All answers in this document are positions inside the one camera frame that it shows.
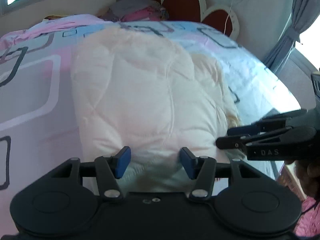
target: black plastic mount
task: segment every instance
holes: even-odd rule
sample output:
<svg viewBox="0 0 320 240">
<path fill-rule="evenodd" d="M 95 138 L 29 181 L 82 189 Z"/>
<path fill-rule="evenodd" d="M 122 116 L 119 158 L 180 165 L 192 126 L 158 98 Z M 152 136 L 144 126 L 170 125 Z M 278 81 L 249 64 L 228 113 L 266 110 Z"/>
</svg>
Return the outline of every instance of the black plastic mount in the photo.
<svg viewBox="0 0 320 240">
<path fill-rule="evenodd" d="M 239 149 L 249 160 L 312 160 L 320 147 L 320 72 L 311 75 L 316 108 L 262 118 L 231 128 L 216 140 L 219 149 Z"/>
<path fill-rule="evenodd" d="M 125 147 L 90 163 L 67 160 L 13 198 L 10 212 L 20 233 L 1 240 L 297 239 L 292 229 L 300 200 L 240 159 L 216 163 L 182 148 L 181 163 L 196 180 L 189 194 L 124 196 L 116 178 L 130 158 Z M 97 178 L 99 196 L 82 186 L 83 177 Z M 229 178 L 229 187 L 211 196 L 215 178 Z"/>
</svg>

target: pink clothing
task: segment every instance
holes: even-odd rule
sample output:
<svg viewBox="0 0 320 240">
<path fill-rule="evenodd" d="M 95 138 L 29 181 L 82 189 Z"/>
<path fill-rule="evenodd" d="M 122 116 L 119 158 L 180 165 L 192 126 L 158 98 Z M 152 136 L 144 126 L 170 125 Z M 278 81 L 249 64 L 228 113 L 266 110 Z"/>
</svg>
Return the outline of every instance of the pink clothing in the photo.
<svg viewBox="0 0 320 240">
<path fill-rule="evenodd" d="M 316 200 L 307 197 L 302 203 L 302 211 L 306 211 L 312 205 L 316 204 Z M 303 214 L 294 230 L 297 236 L 312 237 L 320 234 L 320 204 Z"/>
<path fill-rule="evenodd" d="M 73 27 L 102 24 L 105 21 L 90 14 L 79 14 L 61 19 L 40 22 L 28 30 L 10 32 L 0 38 L 0 51 L 10 48 L 19 42 L 36 38 L 44 33 L 61 31 Z"/>
<path fill-rule="evenodd" d="M 133 21 L 161 21 L 161 12 L 152 6 L 148 6 L 142 10 L 136 11 L 125 15 L 122 22 L 133 22 Z"/>
</svg>

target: bedsheet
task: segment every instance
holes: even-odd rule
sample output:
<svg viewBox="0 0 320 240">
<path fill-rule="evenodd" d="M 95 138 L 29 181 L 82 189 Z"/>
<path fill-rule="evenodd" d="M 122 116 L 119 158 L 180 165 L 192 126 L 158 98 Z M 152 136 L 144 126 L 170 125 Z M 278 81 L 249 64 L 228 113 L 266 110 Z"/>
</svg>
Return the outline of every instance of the bedsheet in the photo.
<svg viewBox="0 0 320 240">
<path fill-rule="evenodd" d="M 42 21 L 28 30 L 7 33 L 1 37 L 0 50 L 10 48 L 19 42 L 36 38 L 43 33 L 52 33 L 78 26 L 95 25 L 101 22 L 103 22 L 102 19 L 90 14 L 78 14 L 50 21 Z"/>
<path fill-rule="evenodd" d="M 110 26 L 167 37 L 188 51 L 216 57 L 243 124 L 270 111 L 300 108 L 294 96 L 258 59 L 203 24 L 103 23 L 23 41 L 0 51 L 0 237 L 17 233 L 9 212 L 17 192 L 68 158 L 83 158 L 71 91 L 72 52 L 83 38 Z M 273 176 L 270 162 L 250 164 Z M 225 183 L 216 183 L 215 193 Z"/>
</svg>

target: decorative heart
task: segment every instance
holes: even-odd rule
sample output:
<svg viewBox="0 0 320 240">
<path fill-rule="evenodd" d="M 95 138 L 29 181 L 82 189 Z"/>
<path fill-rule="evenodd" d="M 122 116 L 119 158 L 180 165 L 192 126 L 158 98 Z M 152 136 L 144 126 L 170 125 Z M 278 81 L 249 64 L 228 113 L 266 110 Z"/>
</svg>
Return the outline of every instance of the decorative heart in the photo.
<svg viewBox="0 0 320 240">
<path fill-rule="evenodd" d="M 239 35 L 238 18 L 234 11 L 226 5 L 213 5 L 207 9 L 205 0 L 156 1 L 167 9 L 171 21 L 201 22 L 222 33 L 225 31 L 225 34 L 233 40 L 236 40 Z"/>
</svg>

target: screw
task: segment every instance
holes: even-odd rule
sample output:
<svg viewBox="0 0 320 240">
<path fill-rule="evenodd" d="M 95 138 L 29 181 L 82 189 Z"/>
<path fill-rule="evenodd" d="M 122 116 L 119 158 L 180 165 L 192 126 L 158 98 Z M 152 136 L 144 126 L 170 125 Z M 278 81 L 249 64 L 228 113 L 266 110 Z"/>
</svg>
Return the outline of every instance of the screw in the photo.
<svg viewBox="0 0 320 240">
<path fill-rule="evenodd" d="M 116 189 L 109 189 L 104 192 L 104 195 L 109 198 L 120 197 L 120 192 Z"/>
<path fill-rule="evenodd" d="M 206 197 L 208 195 L 208 192 L 204 189 L 195 189 L 193 192 L 192 192 L 192 195 L 194 197 Z"/>
<path fill-rule="evenodd" d="M 152 201 L 150 199 L 144 199 L 142 202 L 145 204 L 151 204 Z"/>
</svg>

